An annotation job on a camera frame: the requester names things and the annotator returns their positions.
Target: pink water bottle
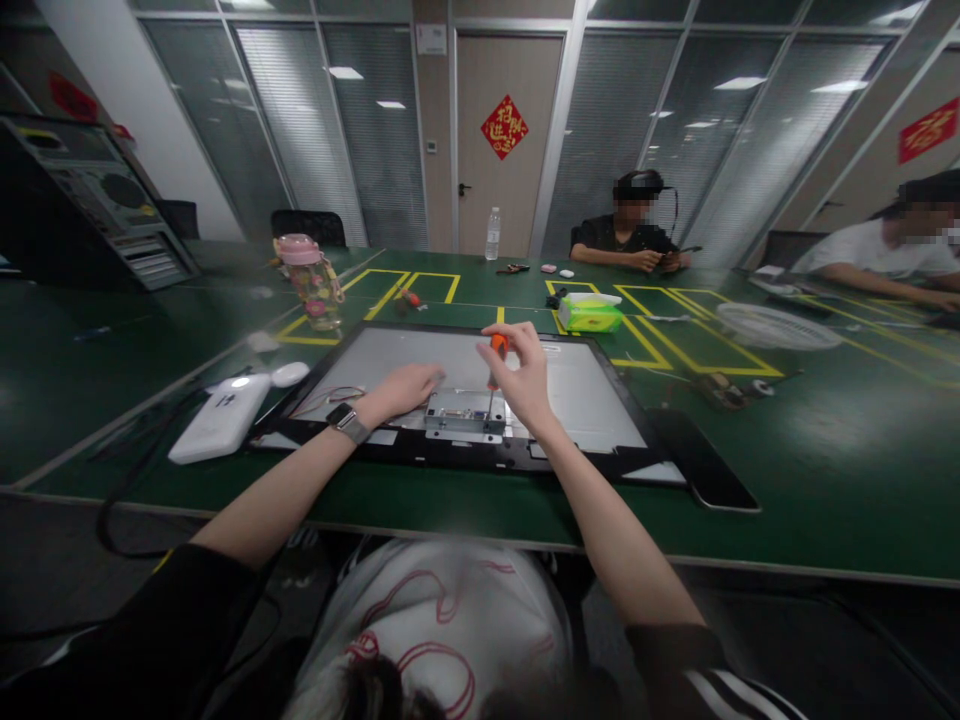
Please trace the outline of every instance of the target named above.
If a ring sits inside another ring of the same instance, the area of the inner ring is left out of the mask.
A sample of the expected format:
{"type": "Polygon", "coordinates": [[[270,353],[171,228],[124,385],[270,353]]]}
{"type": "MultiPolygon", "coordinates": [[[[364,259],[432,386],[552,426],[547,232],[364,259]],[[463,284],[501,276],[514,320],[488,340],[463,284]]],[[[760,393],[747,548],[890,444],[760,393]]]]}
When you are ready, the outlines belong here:
{"type": "Polygon", "coordinates": [[[314,330],[340,327],[343,290],[337,282],[337,273],[320,247],[308,235],[295,233],[281,236],[277,249],[290,273],[290,282],[303,303],[310,327],[314,330]]]}

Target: glass wall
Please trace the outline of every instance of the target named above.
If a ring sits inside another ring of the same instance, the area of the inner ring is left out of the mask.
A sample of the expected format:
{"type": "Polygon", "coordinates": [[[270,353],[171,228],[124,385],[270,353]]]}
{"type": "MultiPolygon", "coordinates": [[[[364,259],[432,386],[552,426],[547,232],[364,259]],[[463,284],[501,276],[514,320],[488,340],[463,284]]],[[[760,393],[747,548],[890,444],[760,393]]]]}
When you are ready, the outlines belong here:
{"type": "Polygon", "coordinates": [[[736,266],[922,6],[693,3],[592,5],[543,255],[566,255],[572,228],[613,211],[617,177],[653,168],[679,212],[667,191],[652,221],[704,246],[695,265],[736,266]]]}
{"type": "Polygon", "coordinates": [[[370,22],[409,3],[133,4],[251,240],[294,208],[336,212],[348,245],[429,248],[410,26],[370,22]]]}

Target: black cap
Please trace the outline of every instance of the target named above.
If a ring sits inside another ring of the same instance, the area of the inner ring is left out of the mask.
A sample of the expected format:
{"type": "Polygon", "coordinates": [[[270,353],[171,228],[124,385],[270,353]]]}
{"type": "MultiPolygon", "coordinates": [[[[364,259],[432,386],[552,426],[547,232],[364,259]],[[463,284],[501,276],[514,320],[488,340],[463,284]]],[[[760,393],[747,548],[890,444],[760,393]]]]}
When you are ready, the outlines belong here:
{"type": "Polygon", "coordinates": [[[900,186],[900,200],[905,203],[960,203],[960,168],[905,182],[900,186]]]}

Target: office chair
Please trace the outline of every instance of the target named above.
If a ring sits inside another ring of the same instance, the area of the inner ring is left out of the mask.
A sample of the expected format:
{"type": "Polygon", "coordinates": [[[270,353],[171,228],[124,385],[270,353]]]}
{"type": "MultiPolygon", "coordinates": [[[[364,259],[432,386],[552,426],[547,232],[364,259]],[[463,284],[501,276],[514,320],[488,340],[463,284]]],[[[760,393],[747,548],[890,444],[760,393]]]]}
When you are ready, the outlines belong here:
{"type": "Polygon", "coordinates": [[[318,210],[274,210],[270,229],[275,238],[291,233],[303,233],[320,247],[346,247],[347,236],[343,221],[333,212],[318,210]]]}
{"type": "Polygon", "coordinates": [[[167,225],[181,240],[199,240],[197,204],[188,200],[157,200],[157,207],[167,225]]]}
{"type": "Polygon", "coordinates": [[[771,230],[767,233],[767,246],[763,250],[763,258],[758,267],[775,265],[789,270],[810,248],[827,235],[828,233],[771,230]]]}

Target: computer tower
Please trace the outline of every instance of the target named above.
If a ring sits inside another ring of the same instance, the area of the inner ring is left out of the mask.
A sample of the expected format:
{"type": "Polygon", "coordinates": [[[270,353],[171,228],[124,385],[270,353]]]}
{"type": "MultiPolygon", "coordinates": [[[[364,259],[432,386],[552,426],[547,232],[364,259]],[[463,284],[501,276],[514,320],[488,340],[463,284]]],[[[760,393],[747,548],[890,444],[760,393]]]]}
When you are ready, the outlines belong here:
{"type": "Polygon", "coordinates": [[[199,273],[100,125],[0,115],[0,255],[41,284],[158,290],[199,273]]]}

